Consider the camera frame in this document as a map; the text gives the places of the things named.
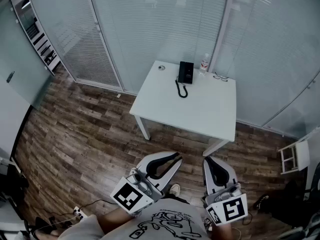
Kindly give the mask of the white power strip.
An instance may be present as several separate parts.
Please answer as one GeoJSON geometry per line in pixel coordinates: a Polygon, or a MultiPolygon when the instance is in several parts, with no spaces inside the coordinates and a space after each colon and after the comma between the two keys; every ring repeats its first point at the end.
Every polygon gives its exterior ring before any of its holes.
{"type": "Polygon", "coordinates": [[[80,221],[87,218],[88,216],[82,211],[78,206],[75,206],[73,209],[73,215],[76,216],[80,221]]]}

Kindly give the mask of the white partition post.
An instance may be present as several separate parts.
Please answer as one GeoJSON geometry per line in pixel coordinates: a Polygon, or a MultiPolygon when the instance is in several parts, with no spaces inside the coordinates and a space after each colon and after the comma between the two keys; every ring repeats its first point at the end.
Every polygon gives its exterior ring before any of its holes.
{"type": "Polygon", "coordinates": [[[226,28],[227,28],[230,12],[231,12],[231,9],[232,9],[232,4],[233,4],[233,0],[226,0],[225,1],[224,11],[223,11],[223,15],[222,15],[219,31],[218,31],[218,34],[217,34],[215,47],[213,49],[212,57],[211,57],[210,64],[209,64],[208,71],[210,73],[214,72],[215,64],[217,62],[217,59],[218,59],[218,56],[219,56],[219,53],[220,53],[220,49],[222,47],[222,43],[223,43],[224,35],[225,35],[225,32],[226,32],[226,28]]]}

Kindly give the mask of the person's white printed t-shirt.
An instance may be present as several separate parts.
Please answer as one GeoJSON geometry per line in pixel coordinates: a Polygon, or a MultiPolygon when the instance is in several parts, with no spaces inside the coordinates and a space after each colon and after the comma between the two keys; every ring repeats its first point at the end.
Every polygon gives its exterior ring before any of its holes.
{"type": "Polygon", "coordinates": [[[187,203],[160,199],[105,234],[95,215],[64,231],[58,240],[210,240],[200,213],[187,203]]]}

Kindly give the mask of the frosted glass door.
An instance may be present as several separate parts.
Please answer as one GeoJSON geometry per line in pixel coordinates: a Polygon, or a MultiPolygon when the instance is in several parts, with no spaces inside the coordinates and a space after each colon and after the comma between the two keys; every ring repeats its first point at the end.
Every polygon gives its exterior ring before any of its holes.
{"type": "Polygon", "coordinates": [[[54,79],[23,31],[10,2],[0,9],[0,76],[36,109],[54,79]]]}

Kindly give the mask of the black-framed glasses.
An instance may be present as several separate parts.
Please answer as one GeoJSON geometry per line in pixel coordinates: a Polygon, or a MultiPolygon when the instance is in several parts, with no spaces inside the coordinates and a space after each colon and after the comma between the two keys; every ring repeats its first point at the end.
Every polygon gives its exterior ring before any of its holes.
{"type": "Polygon", "coordinates": [[[216,72],[213,74],[213,77],[217,80],[221,80],[223,82],[228,82],[228,77],[226,76],[222,76],[222,75],[218,75],[216,72]]]}

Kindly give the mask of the white wooden rack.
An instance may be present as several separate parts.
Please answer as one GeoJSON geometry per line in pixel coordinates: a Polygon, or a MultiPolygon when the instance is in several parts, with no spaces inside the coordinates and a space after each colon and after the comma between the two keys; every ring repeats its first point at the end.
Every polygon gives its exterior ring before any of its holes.
{"type": "Polygon", "coordinates": [[[302,171],[310,165],[310,151],[307,140],[296,141],[286,147],[280,148],[278,152],[281,158],[281,175],[302,171]],[[285,158],[285,151],[290,151],[290,157],[285,158]],[[286,169],[287,162],[292,162],[291,169],[286,169]]]}

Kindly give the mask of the black telephone handset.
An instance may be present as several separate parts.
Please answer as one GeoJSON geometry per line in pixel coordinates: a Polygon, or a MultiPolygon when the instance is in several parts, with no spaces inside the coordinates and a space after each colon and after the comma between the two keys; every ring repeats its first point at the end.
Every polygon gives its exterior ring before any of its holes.
{"type": "Polygon", "coordinates": [[[181,61],[179,64],[179,71],[178,71],[178,77],[177,77],[177,81],[179,83],[185,83],[185,68],[186,68],[186,62],[181,61]]]}

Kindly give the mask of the black office chair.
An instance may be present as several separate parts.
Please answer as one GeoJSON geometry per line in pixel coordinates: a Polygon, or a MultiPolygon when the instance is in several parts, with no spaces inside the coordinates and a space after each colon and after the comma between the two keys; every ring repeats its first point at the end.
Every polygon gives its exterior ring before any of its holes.
{"type": "Polygon", "coordinates": [[[298,232],[283,236],[285,240],[302,240],[317,231],[315,240],[320,240],[320,162],[315,168],[306,200],[297,197],[295,182],[289,182],[279,196],[262,195],[253,208],[289,225],[298,232]]]}

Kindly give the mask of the clear plastic water bottle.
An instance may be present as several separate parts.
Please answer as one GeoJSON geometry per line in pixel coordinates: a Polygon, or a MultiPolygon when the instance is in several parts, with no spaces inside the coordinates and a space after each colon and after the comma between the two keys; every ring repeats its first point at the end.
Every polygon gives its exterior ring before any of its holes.
{"type": "Polygon", "coordinates": [[[210,54],[205,53],[205,55],[200,63],[199,70],[198,70],[200,75],[206,74],[206,72],[208,71],[208,68],[209,68],[209,64],[210,64],[210,54]]]}

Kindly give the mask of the clear glass panel white frame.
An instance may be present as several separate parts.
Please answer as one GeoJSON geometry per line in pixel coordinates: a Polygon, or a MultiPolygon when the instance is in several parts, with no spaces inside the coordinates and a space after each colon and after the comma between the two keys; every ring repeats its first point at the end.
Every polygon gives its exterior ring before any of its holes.
{"type": "Polygon", "coordinates": [[[53,74],[61,60],[36,16],[31,0],[11,0],[11,4],[32,47],[45,64],[45,68],[53,74]]]}

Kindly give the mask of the person's right forearm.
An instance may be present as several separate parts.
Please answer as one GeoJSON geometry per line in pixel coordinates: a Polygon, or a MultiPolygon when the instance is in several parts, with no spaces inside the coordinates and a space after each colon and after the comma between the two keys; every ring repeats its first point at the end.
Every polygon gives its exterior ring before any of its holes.
{"type": "Polygon", "coordinates": [[[213,225],[211,240],[234,240],[232,225],[230,223],[213,225]]]}

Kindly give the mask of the person's left forearm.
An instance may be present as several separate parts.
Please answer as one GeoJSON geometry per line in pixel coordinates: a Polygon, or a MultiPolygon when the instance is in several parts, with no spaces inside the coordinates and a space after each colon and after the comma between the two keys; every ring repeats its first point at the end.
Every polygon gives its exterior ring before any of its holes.
{"type": "Polygon", "coordinates": [[[124,209],[118,207],[109,213],[99,215],[97,217],[97,221],[102,231],[106,235],[134,218],[134,216],[127,213],[124,209]]]}

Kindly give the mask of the white venetian blind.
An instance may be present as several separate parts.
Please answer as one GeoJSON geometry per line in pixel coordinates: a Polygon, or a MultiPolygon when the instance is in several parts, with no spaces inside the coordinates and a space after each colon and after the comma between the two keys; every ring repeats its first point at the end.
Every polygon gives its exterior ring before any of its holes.
{"type": "Polygon", "coordinates": [[[320,0],[233,0],[215,71],[236,82],[236,118],[264,126],[320,69],[320,0]]]}
{"type": "Polygon", "coordinates": [[[226,0],[92,0],[122,87],[138,93],[155,61],[200,67],[212,55],[226,0]]]}
{"type": "Polygon", "coordinates": [[[121,91],[92,0],[31,0],[49,41],[73,80],[121,91]]]}

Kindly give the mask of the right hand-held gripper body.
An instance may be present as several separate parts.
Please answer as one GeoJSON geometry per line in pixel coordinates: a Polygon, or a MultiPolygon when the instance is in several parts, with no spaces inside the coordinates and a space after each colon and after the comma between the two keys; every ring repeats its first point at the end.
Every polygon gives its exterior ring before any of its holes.
{"type": "Polygon", "coordinates": [[[205,209],[216,226],[229,224],[248,215],[247,195],[241,184],[207,195],[203,199],[205,209]]]}

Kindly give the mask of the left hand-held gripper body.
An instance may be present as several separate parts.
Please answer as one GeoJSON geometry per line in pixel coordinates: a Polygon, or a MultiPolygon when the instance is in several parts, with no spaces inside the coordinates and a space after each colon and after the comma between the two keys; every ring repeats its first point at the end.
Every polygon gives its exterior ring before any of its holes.
{"type": "Polygon", "coordinates": [[[120,179],[110,197],[128,214],[137,214],[163,198],[164,193],[134,167],[120,179]]]}

